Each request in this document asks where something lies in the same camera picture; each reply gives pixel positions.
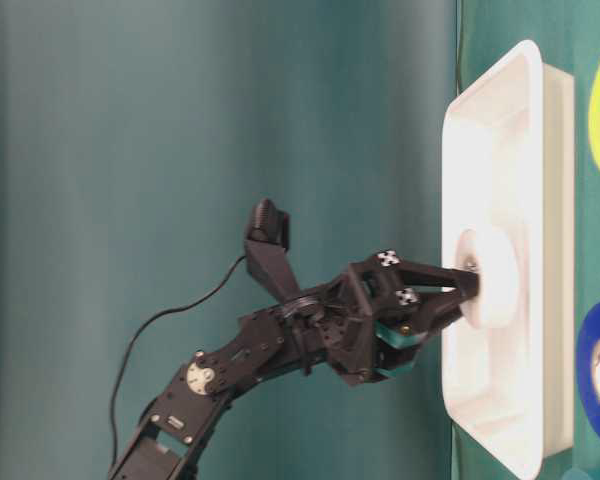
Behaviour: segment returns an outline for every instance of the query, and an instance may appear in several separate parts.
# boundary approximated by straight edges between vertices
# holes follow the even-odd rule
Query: white bowl
[[[455,266],[462,232],[488,225],[505,232],[519,274],[511,322],[475,328],[461,319],[443,332],[444,401],[524,480],[573,444],[573,115],[573,77],[525,40],[444,120],[443,264]]]

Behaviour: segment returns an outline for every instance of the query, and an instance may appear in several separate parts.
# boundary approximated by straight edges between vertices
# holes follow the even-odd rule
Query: black robotic arm
[[[386,380],[411,366],[478,293],[475,273],[407,262],[393,250],[301,290],[286,257],[289,216],[268,199],[251,214],[244,248],[249,273],[279,303],[240,318],[230,343],[198,351],[178,369],[147,406],[109,480],[195,479],[216,423],[236,398],[294,370],[309,375],[322,362],[349,385]],[[161,432],[181,442],[184,455],[161,445]]]

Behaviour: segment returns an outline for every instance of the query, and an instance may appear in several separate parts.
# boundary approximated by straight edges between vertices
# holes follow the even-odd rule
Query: teal backdrop
[[[127,339],[206,292],[251,205],[292,214],[303,286],[440,257],[452,0],[0,0],[0,480],[105,478]],[[137,345],[122,442],[199,348],[272,303],[241,268]],[[440,350],[356,389],[327,367],[236,403],[201,479],[450,477]]]

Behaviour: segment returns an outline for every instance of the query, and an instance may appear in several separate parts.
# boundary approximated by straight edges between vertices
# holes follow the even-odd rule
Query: green table surface
[[[600,172],[587,135],[589,96],[600,62],[600,0],[464,0],[460,10],[461,88],[526,38],[538,44],[545,63],[575,78],[577,333],[587,311],[600,302]],[[594,480],[600,478],[600,438],[589,425],[576,391],[574,395],[574,446],[545,460],[540,479],[561,479],[572,466]],[[453,467],[456,479],[515,478],[457,426]]]

